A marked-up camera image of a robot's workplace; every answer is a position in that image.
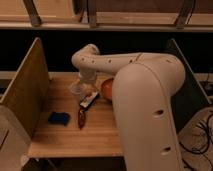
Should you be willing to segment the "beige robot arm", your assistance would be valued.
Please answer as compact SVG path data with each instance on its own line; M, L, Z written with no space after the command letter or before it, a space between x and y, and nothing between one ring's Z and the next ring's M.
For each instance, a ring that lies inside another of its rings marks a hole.
M182 62L168 53L102 55L93 44L71 58L84 83L114 76L112 104L127 171L183 171L171 97L185 81Z

